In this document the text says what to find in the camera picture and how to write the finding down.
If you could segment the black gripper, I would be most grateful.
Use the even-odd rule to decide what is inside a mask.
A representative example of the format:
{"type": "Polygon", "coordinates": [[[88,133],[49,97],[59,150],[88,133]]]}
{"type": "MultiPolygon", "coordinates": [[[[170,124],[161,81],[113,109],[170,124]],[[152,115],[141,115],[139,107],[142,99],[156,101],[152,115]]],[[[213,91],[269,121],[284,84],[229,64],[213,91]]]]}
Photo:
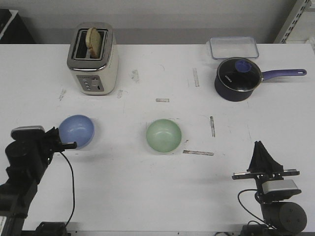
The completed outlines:
{"type": "Polygon", "coordinates": [[[77,143],[62,143],[59,136],[59,129],[52,128],[40,138],[39,141],[41,151],[44,154],[54,154],[55,152],[62,152],[63,149],[76,149],[77,143]]]}
{"type": "Polygon", "coordinates": [[[298,175],[300,175],[300,171],[297,169],[284,170],[283,165],[272,158],[263,143],[261,141],[255,141],[252,159],[247,172],[234,173],[232,179],[255,179],[261,182],[266,182],[283,180],[285,177],[298,175]]]}

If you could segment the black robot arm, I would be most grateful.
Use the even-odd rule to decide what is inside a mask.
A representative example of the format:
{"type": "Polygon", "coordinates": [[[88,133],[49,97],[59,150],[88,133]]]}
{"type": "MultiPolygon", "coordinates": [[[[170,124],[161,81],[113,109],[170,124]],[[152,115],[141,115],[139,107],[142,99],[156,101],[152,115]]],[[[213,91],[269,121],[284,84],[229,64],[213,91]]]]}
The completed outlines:
{"type": "Polygon", "coordinates": [[[295,236],[307,225],[307,215],[297,203],[289,202],[301,193],[290,176],[296,169],[285,170],[275,161],[261,141],[254,143],[253,155],[246,172],[234,173],[233,180],[254,179],[254,198],[260,204],[262,217],[242,226],[242,236],[295,236]]]}
{"type": "Polygon", "coordinates": [[[2,236],[69,236],[64,222],[41,222],[33,231],[24,231],[37,187],[56,152],[77,148],[62,143],[59,130],[42,126],[21,126],[11,131],[14,139],[6,149],[8,180],[0,186],[0,234],[2,236]]]}

